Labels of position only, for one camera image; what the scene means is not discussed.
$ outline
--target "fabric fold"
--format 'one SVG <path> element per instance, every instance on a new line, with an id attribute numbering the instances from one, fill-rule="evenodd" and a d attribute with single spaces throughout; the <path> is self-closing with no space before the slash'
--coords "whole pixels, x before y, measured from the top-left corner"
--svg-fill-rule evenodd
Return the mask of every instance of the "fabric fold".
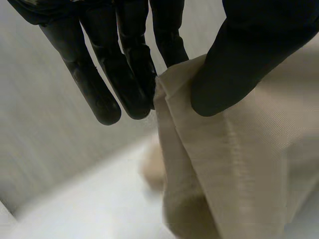
<path id="1" fill-rule="evenodd" d="M 178 238 L 276 239 L 319 182 L 319 70 L 283 74 L 305 51 L 212 117 L 190 105 L 190 83 L 205 56 L 158 78 L 164 212 Z"/>

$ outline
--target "white table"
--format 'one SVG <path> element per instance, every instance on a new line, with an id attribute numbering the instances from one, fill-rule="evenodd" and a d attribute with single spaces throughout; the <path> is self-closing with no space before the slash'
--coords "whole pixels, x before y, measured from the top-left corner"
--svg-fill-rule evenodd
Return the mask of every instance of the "white table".
<path id="1" fill-rule="evenodd" d="M 10 239 L 173 239 L 162 222 L 161 195 L 139 175 L 150 139 L 34 203 Z M 319 190 L 285 239 L 319 238 Z"/>

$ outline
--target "beige cloth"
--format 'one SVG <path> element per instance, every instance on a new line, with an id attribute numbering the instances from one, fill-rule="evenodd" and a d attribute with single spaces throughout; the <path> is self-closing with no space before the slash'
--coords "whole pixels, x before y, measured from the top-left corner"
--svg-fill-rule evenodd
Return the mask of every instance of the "beige cloth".
<path id="1" fill-rule="evenodd" d="M 213 117 L 201 117 L 190 106 L 191 78 L 205 56 L 158 78 L 164 213 L 178 238 L 275 239 L 315 188 L 319 52 L 311 46 Z"/>

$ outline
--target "black glove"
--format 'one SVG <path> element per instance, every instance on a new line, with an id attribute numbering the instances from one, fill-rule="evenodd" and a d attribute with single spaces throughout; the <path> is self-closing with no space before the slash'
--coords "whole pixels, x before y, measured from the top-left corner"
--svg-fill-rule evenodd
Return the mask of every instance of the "black glove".
<path id="1" fill-rule="evenodd" d="M 319 31 L 319 0 L 224 0 L 227 19 L 193 78 L 191 105 L 213 116 L 238 103 Z"/>

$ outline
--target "gray wall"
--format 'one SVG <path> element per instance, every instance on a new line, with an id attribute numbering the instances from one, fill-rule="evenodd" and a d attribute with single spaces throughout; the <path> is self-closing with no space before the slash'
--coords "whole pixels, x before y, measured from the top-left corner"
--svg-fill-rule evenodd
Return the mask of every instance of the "gray wall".
<path id="1" fill-rule="evenodd" d="M 180 34 L 190 58 L 207 53 L 224 18 L 221 0 L 186 0 Z M 154 114 L 99 124 L 59 54 L 7 1 L 0 34 L 0 201 L 12 212 L 156 129 Z M 151 15 L 146 37 L 162 73 Z"/>

